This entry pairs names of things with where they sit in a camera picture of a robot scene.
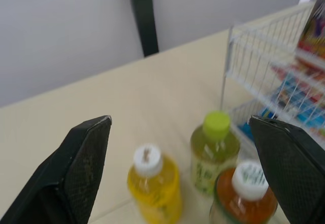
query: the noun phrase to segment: snack package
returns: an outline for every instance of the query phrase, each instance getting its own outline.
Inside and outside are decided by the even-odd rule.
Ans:
[[[325,0],[317,0],[303,33],[298,42],[298,48],[315,54],[325,59]],[[298,59],[300,62],[311,66],[307,61]]]
[[[296,83],[296,77],[290,73],[282,82],[277,92],[272,96],[272,100],[277,103],[287,114],[315,132],[319,136],[324,136],[325,114],[321,103],[308,96]]]
[[[305,92],[308,93],[308,97],[314,102],[318,102],[323,100],[323,91],[316,87],[312,87],[309,83],[304,82],[299,79],[299,74],[304,74],[306,77],[310,79],[314,84],[319,84],[325,88],[325,72],[319,69],[315,69],[309,66],[304,65],[303,63],[297,63],[290,65],[286,68],[281,68],[277,66],[272,66],[272,70],[276,73],[277,77],[283,81],[288,73],[292,76],[295,84],[298,84],[298,87]],[[325,101],[321,102],[321,106],[325,107]]]

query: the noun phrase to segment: wire shelf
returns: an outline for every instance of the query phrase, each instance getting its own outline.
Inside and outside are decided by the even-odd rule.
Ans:
[[[240,130],[239,126],[247,122],[251,115],[257,114],[264,107],[258,100],[244,103],[229,111],[231,117],[231,130],[241,142],[240,158],[258,159],[254,143]]]
[[[312,7],[301,6],[261,25],[232,28],[226,76],[325,148],[325,61],[296,48]],[[318,69],[297,62],[297,57]]]

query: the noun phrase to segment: plastic bottle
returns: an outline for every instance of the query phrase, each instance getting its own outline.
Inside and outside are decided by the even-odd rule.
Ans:
[[[210,224],[267,223],[276,208],[277,200],[261,165],[246,161],[216,179]]]
[[[159,148],[145,145],[136,150],[127,184],[148,223],[174,224],[180,218],[179,171]]]
[[[240,143],[229,128],[230,117],[213,111],[191,136],[191,177],[203,193],[212,195],[220,172],[236,165]]]

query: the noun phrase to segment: textured black pad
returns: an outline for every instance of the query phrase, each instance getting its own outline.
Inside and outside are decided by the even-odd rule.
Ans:
[[[109,116],[102,116],[72,128],[35,170],[0,224],[88,223],[102,178],[111,123]]]
[[[325,151],[291,124],[253,116],[249,125],[265,177],[290,223],[324,223]]]

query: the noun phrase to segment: black pole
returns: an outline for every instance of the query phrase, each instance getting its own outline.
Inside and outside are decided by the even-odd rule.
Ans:
[[[159,52],[152,0],[131,0],[141,40],[143,55]]]

